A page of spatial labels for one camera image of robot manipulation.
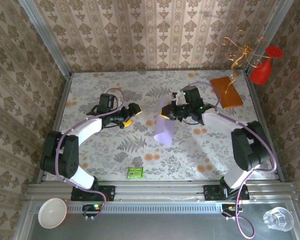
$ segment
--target table surface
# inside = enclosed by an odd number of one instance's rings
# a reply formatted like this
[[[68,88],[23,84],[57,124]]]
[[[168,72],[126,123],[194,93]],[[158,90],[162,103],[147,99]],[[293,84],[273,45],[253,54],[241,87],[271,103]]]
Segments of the table surface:
[[[120,88],[125,105],[139,104],[142,114],[133,117],[133,124],[125,129],[104,129],[81,144],[79,157],[83,169],[101,181],[127,180],[128,167],[143,167],[143,180],[219,180],[235,164],[229,137],[215,128],[177,122],[172,146],[167,147],[155,141],[154,131],[161,96],[193,82],[209,82],[231,73],[231,70],[74,73],[60,129],[67,130],[85,118],[98,104],[101,93]],[[222,112],[241,121],[257,120],[243,74],[234,86],[244,104]],[[208,86],[198,88],[205,103],[217,102]],[[122,99],[120,92],[111,93]],[[274,178],[274,174],[258,172],[251,179]],[[46,180],[54,181],[56,177],[48,174]]]
[[[284,204],[246,204],[240,215],[248,218],[255,229],[253,240],[295,240],[294,231],[268,229],[263,222],[265,212]],[[242,230],[251,227],[242,221]],[[28,240],[243,240],[235,221],[221,214],[102,214],[85,221],[82,214],[68,214],[56,228],[40,226],[34,216]]]

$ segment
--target red vase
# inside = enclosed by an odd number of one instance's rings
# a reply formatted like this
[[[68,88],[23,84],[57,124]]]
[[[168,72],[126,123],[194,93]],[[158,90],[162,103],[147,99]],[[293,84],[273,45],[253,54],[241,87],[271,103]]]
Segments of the red vase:
[[[265,84],[270,77],[271,71],[271,58],[269,58],[268,60],[259,63],[259,65],[253,69],[253,71],[250,73],[250,80],[258,85]]]

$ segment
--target purple cloth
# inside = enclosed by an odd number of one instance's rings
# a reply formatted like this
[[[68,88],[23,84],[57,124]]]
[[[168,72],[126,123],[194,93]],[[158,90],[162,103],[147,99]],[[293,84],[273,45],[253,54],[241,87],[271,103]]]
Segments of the purple cloth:
[[[162,107],[171,103],[171,100],[172,99],[168,95],[162,96],[159,103],[159,112],[161,112]],[[172,144],[172,138],[174,136],[175,126],[175,120],[169,120],[158,115],[156,117],[154,139],[157,142],[170,147]]]

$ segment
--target floral tablecloth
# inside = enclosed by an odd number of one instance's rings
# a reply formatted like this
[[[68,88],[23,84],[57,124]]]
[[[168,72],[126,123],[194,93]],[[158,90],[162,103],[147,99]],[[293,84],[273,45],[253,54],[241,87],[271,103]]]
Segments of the floral tablecloth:
[[[218,129],[177,122],[172,146],[167,147],[155,141],[154,131],[161,96],[196,81],[208,82],[231,73],[231,70],[74,73],[60,129],[67,130],[85,118],[98,104],[101,93],[120,88],[125,105],[139,104],[142,114],[134,117],[133,124],[125,129],[104,129],[87,139],[79,149],[83,169],[107,181],[126,180],[128,167],[143,167],[143,180],[219,180],[235,164],[230,138]],[[243,74],[234,86],[244,104],[224,112],[238,120],[256,120]],[[217,101],[208,86],[198,88],[205,103]],[[120,92],[112,93],[121,98]],[[275,176],[255,173],[252,178],[274,179]],[[46,180],[56,180],[56,177],[48,174]]]

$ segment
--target gold wire decoration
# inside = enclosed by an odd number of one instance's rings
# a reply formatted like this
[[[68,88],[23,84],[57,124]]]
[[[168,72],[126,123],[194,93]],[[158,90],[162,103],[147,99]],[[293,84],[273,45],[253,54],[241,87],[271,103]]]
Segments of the gold wire decoration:
[[[244,34],[243,30],[237,30],[235,33],[235,36],[237,37],[241,37]],[[256,44],[255,47],[250,47],[247,45],[247,35],[245,35],[245,40],[244,40],[244,46],[239,46],[237,45],[234,41],[232,41],[229,37],[224,36],[222,38],[220,38],[220,43],[224,46],[228,45],[229,43],[232,43],[233,45],[235,45],[240,53],[240,56],[237,57],[237,54],[235,51],[230,50],[225,52],[225,57],[227,59],[229,59],[230,61],[233,61],[232,65],[231,65],[231,69],[233,71],[233,74],[231,74],[229,77],[231,79],[231,82],[229,83],[225,93],[228,92],[229,87],[231,86],[231,84],[233,84],[239,77],[239,72],[238,70],[236,70],[236,68],[240,68],[242,66],[242,63],[244,60],[246,60],[246,62],[253,68],[258,68],[261,66],[261,61],[260,59],[256,59],[253,63],[251,63],[249,61],[249,56],[248,55],[253,55],[253,56],[257,56],[257,57],[262,57],[262,58],[267,58],[270,59],[271,57],[268,56],[264,56],[264,55],[259,55],[259,54],[255,54],[253,53],[253,51],[257,48],[260,48],[261,46],[263,46],[264,44],[266,44],[268,41],[266,38],[264,38],[263,36],[261,37],[257,37],[256,39],[258,41],[258,43]]]

